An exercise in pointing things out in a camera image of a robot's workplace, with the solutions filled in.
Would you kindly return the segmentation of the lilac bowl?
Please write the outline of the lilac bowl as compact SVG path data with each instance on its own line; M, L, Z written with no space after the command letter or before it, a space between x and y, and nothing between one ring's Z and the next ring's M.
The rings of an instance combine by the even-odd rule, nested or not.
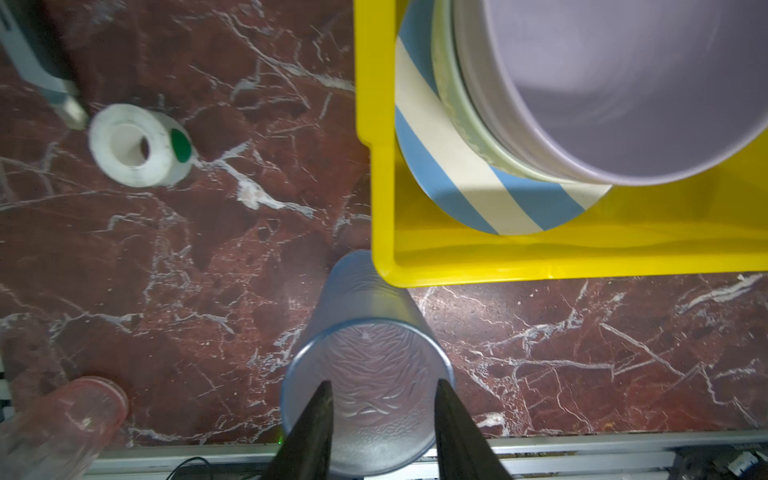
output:
M763 1L456 1L449 18L482 121L550 175L674 182L766 129Z

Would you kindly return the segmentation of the yellow plastic bin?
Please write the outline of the yellow plastic bin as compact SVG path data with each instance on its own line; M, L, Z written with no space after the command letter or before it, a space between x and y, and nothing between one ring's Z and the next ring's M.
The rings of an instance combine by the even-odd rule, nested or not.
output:
M395 40L407 5L354 5L356 129L370 150L372 251L389 283L426 287L763 271L767 139L693 178L618 187L567 224L497 236L450 218L407 168L395 134Z

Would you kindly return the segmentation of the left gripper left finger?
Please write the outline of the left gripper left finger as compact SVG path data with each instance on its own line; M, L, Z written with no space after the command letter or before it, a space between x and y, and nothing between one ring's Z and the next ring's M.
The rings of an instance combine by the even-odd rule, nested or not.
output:
M261 480L327 479L334 406L330 380L320 383Z

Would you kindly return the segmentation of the grey translucent cup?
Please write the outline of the grey translucent cup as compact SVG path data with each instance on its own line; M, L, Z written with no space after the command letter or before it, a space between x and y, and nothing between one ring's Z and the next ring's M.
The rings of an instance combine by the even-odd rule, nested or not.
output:
M281 391L285 432L325 380L333 474L388 474L433 447L436 388L455 381L453 368L410 293L378 274L368 250L333 266L295 345Z

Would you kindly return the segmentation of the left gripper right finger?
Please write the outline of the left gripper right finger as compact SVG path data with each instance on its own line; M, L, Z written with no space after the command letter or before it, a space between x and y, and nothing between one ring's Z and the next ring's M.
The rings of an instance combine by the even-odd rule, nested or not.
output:
M448 380L437 383L434 414L440 479L511 479Z

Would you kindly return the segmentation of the pink translucent cup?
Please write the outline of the pink translucent cup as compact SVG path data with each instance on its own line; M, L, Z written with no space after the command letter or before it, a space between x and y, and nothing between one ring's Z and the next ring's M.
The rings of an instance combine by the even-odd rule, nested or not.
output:
M1 477L82 478L128 412L127 395L114 382L69 382L1 424Z

